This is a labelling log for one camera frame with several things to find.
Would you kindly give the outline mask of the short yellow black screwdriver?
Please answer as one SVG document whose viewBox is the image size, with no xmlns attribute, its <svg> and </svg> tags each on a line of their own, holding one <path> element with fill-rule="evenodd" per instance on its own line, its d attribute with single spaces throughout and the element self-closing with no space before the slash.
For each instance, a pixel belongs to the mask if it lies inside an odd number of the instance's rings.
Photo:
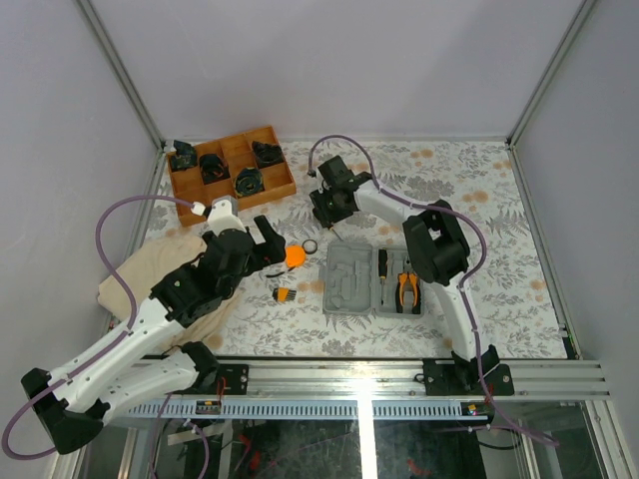
<svg viewBox="0 0 639 479">
<path fill-rule="evenodd" d="M 331 225 L 328 230 L 335 235 L 339 241 L 343 241 L 343 237 L 336 231 L 335 226 Z"/>
</svg>

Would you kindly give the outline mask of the long yellow black screwdriver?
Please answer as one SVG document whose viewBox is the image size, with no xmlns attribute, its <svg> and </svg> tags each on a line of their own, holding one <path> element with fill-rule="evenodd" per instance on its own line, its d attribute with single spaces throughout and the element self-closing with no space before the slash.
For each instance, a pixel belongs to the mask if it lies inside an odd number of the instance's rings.
<svg viewBox="0 0 639 479">
<path fill-rule="evenodd" d="M 387 270 L 388 270 L 388 254 L 385 248 L 381 248 L 378 251 L 377 264 L 378 264 L 378 276 L 380 280 L 380 304 L 384 305 L 385 292 L 386 292 L 386 278 L 387 278 Z"/>
</svg>

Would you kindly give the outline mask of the grey plastic tool case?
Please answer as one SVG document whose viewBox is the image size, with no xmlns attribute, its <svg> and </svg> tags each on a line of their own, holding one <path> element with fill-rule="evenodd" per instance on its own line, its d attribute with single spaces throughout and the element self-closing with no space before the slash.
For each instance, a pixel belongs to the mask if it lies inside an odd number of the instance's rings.
<svg viewBox="0 0 639 479">
<path fill-rule="evenodd" d="M 380 247 L 368 243 L 336 241 L 327 247 L 326 264 L 322 268 L 325 313 L 368 315 L 417 319 L 424 316 L 425 302 L 421 292 L 421 314 L 397 313 L 395 288 L 397 275 L 408 259 L 404 247 L 387 247 L 388 270 L 385 303 L 380 304 L 380 280 L 377 256 Z"/>
</svg>

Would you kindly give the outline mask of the orange black pliers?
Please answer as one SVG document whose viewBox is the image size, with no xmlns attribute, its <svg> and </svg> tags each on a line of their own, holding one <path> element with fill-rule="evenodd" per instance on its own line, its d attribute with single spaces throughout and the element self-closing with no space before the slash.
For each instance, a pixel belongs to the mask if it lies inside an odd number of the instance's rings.
<svg viewBox="0 0 639 479">
<path fill-rule="evenodd" d="M 395 288 L 395 310 L 397 313 L 421 314 L 421 290 L 419 278 L 407 259 L 397 275 Z"/>
</svg>

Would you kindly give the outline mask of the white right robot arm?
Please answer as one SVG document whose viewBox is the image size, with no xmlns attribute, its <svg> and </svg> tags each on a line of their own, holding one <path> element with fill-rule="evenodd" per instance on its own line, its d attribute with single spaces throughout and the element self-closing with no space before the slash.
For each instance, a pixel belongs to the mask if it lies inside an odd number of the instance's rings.
<svg viewBox="0 0 639 479">
<path fill-rule="evenodd" d="M 373 171 L 355 174 L 339 156 L 318 168 L 309 167 L 309 175 L 320 178 L 320 187 L 310 198 L 322 227 L 329 229 L 355 213 L 402 227 L 409 264 L 435 293 L 452 340 L 449 361 L 423 362 L 425 392 L 512 396 L 510 368 L 483 337 L 471 297 L 470 277 L 487 257 L 487 243 L 478 226 L 444 200 L 423 204 L 383 186 Z"/>
</svg>

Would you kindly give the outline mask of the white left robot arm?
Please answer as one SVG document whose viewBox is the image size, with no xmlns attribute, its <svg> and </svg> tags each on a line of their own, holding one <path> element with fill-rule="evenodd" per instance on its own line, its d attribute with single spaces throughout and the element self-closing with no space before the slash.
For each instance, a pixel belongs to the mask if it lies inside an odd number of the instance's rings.
<svg viewBox="0 0 639 479">
<path fill-rule="evenodd" d="M 200 341 L 140 369 L 135 363 L 164 341 L 184 332 L 232 298 L 241 281 L 286 258 L 286 240 L 266 217 L 254 222 L 255 241 L 237 214 L 237 203 L 223 197 L 191 210 L 205 218 L 205 250 L 168 272 L 133 305 L 120 323 L 83 353 L 51 371 L 34 368 L 21 379 L 33 410 L 64 455 L 93 441 L 103 427 L 132 407 L 162 394 L 208 393 L 220 381 L 219 362 Z"/>
</svg>

